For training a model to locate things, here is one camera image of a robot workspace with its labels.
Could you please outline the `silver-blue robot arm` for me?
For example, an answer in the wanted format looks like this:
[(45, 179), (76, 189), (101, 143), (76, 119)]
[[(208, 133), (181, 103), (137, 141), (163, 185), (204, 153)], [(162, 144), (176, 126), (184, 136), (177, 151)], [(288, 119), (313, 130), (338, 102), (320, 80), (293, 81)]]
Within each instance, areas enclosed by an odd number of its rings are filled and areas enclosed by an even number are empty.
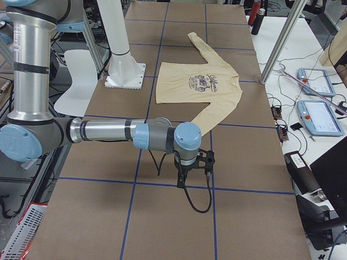
[(11, 45), (14, 41), (14, 27), (3, 20), (1, 20), (1, 40), (6, 45)]
[(131, 141), (141, 149), (174, 154), (179, 188), (185, 188), (192, 169), (202, 168), (211, 177), (214, 154), (200, 148), (201, 130), (192, 122), (175, 127), (166, 118), (100, 121), (52, 116), (48, 110), (51, 32), (82, 31), (83, 2), (7, 1), (6, 5), (14, 24), (14, 108), (1, 128), (1, 151), (8, 158), (28, 161), (82, 141)]

